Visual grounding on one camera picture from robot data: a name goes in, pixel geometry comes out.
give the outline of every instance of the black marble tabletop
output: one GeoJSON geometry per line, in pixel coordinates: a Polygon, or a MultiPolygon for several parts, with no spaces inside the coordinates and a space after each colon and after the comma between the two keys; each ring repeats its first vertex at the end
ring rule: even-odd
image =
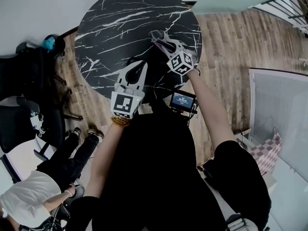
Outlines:
{"type": "Polygon", "coordinates": [[[146,60],[144,103],[164,98],[187,82],[170,72],[168,58],[152,42],[150,31],[166,31],[201,55],[197,19],[182,0],[99,0],[83,17],[75,41],[76,61],[85,80],[111,98],[119,70],[131,57],[146,60]]]}

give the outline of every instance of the small screen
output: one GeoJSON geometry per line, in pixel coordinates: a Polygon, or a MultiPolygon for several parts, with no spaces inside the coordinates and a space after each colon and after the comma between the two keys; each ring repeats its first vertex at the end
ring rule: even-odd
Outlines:
{"type": "Polygon", "coordinates": [[[172,102],[174,104],[191,109],[193,105],[193,98],[175,92],[172,102]]]}

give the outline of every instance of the wooden floor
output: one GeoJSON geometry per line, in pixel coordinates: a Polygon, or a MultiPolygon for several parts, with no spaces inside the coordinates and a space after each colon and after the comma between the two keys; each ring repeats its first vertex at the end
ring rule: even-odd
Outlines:
{"type": "MultiPolygon", "coordinates": [[[[249,68],[279,69],[304,73],[298,58],[308,58],[308,40],[286,22],[249,9],[239,14],[198,15],[203,36],[199,62],[201,76],[227,109],[233,132],[249,128],[249,68]]],[[[106,132],[110,121],[110,101],[94,91],[78,71],[74,53],[75,34],[65,38],[65,56],[58,59],[57,72],[72,89],[67,113],[83,115],[84,121],[70,122],[84,134],[89,124],[106,132]]],[[[182,90],[193,92],[187,83],[182,90]]],[[[65,87],[59,86],[59,94],[65,87]]],[[[145,113],[151,112],[148,106],[145,113]]],[[[200,112],[190,123],[197,164],[213,156],[211,141],[200,112]]]]}

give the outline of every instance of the person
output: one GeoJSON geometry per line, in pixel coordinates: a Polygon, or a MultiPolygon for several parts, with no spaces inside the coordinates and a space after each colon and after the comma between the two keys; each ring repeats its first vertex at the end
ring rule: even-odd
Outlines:
{"type": "Polygon", "coordinates": [[[72,182],[103,139],[101,132],[90,129],[74,158],[69,158],[79,144],[80,134],[81,130],[75,128],[50,160],[0,196],[0,230],[18,231],[20,225],[36,228],[50,216],[50,211],[75,194],[72,182]],[[5,218],[2,208],[8,214],[5,218]]]}
{"type": "MultiPolygon", "coordinates": [[[[236,142],[227,112],[198,72],[188,77],[215,150],[216,190],[262,231],[271,201],[257,163],[236,142]]],[[[109,127],[94,155],[85,195],[71,205],[66,231],[83,231],[91,220],[93,231],[227,229],[217,199],[196,169],[187,121],[161,102],[150,105],[153,114],[109,127]]]]}

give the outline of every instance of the shoe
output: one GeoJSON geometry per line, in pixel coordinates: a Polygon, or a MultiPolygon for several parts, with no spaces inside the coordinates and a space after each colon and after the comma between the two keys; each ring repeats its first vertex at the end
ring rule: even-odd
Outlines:
{"type": "Polygon", "coordinates": [[[78,138],[79,138],[80,135],[81,135],[81,129],[80,128],[75,128],[73,133],[76,134],[78,136],[78,138]]]}
{"type": "Polygon", "coordinates": [[[88,133],[88,135],[89,134],[95,135],[98,138],[99,143],[101,143],[103,141],[104,134],[101,131],[98,131],[98,130],[95,130],[95,129],[89,129],[87,133],[88,133]]]}

